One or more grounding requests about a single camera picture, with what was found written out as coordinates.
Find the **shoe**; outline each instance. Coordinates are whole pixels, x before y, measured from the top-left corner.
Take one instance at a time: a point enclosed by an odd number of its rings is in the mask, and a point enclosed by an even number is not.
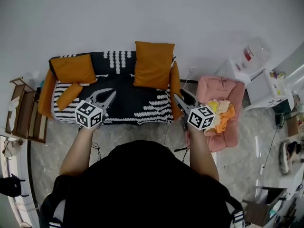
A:
[[[287,174],[289,172],[285,142],[282,143],[280,147],[280,168],[283,174]]]

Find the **cable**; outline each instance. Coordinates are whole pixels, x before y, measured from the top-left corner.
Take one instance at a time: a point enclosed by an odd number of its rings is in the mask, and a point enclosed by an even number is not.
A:
[[[176,149],[176,150],[174,150],[174,152],[179,152],[179,151],[183,151],[183,150],[187,150],[188,149],[188,147],[185,147],[185,148],[180,148],[180,149]]]
[[[186,154],[188,153],[189,149],[190,149],[190,145],[187,146],[187,150],[186,150],[186,152],[184,154],[184,157],[182,158],[182,163],[184,163]]]
[[[169,131],[170,127],[171,127],[171,124],[169,125],[169,127],[168,127],[168,129],[167,129],[167,132],[166,132],[166,139],[165,139],[165,144],[164,144],[164,146],[166,146],[166,144],[167,144],[168,131]]]
[[[186,83],[188,82],[188,80],[189,80],[189,78],[190,78],[190,75],[191,75],[192,71],[193,71],[193,69],[190,68],[190,71],[189,71],[189,74],[188,74],[188,76],[187,76],[186,82],[185,82],[184,87],[183,87],[182,89],[185,89]]]
[[[92,141],[92,148],[97,150],[97,152],[98,152],[98,160],[97,161],[100,161],[101,160],[101,153],[100,153],[99,145]]]
[[[274,135],[274,137],[273,137],[273,139],[272,139],[272,141],[271,141],[270,149],[269,149],[269,152],[268,152],[268,155],[267,155],[267,158],[266,158],[266,161],[265,161],[265,165],[264,165],[264,167],[263,167],[263,168],[265,168],[265,167],[266,167],[267,160],[268,160],[268,157],[269,157],[270,152],[271,152],[272,143],[274,142],[274,139],[275,139],[275,136],[276,136],[276,133],[277,133],[277,131],[278,131],[278,130],[279,130],[279,129],[277,129],[277,130],[275,131],[275,135]]]
[[[27,209],[27,206],[31,205],[31,204],[34,204],[34,208],[32,209]],[[37,210],[40,208],[40,205],[38,203],[28,203],[28,204],[23,204],[23,203],[19,203],[19,202],[15,202],[14,203],[14,206],[16,209],[19,209],[21,211],[24,211],[24,212],[31,212],[31,211],[34,211],[34,210]]]

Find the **white box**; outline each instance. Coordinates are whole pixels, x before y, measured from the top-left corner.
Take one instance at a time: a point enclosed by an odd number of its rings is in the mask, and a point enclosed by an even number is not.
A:
[[[82,100],[75,109],[76,122],[90,129],[101,123],[103,110],[85,100]]]
[[[247,85],[250,105],[245,107],[245,111],[251,108],[273,107],[287,99],[287,90],[283,80],[272,78],[269,73],[264,69]]]
[[[192,109],[187,122],[198,130],[203,130],[212,124],[214,117],[215,114],[211,108],[205,105]]]

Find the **black shirt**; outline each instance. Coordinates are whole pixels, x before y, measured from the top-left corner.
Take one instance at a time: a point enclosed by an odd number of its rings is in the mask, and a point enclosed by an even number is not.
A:
[[[229,227],[228,190],[200,176],[159,143],[117,146],[78,177],[59,176],[40,209],[40,226],[149,226],[193,223]],[[65,200],[63,221],[54,218]]]

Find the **wooden shelf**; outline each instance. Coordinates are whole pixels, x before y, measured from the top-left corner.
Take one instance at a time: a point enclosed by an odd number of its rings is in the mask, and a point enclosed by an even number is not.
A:
[[[20,111],[20,106],[21,106],[21,101],[22,101],[23,95],[25,93],[24,88],[25,88],[25,85],[17,85],[15,87],[15,89],[14,89],[14,93],[13,93],[13,96],[11,98],[11,100],[13,100],[13,99],[16,99],[19,96],[19,105],[16,108],[16,119],[18,119],[19,111]],[[15,121],[14,129],[13,130],[10,129],[9,119],[11,117],[11,114],[12,114],[12,112],[8,113],[8,118],[6,120],[5,131],[7,133],[16,133],[17,121]]]
[[[29,123],[32,115],[35,92],[25,92],[20,106],[20,113],[17,120],[16,134],[27,138]]]
[[[17,85],[16,81],[21,81],[22,84]],[[14,129],[10,130],[9,119],[12,112],[9,112],[5,131],[20,138],[45,143],[48,118],[38,112],[38,94],[24,83],[22,78],[12,80],[11,83],[16,85],[12,100],[18,96],[20,98],[19,105],[16,107]]]

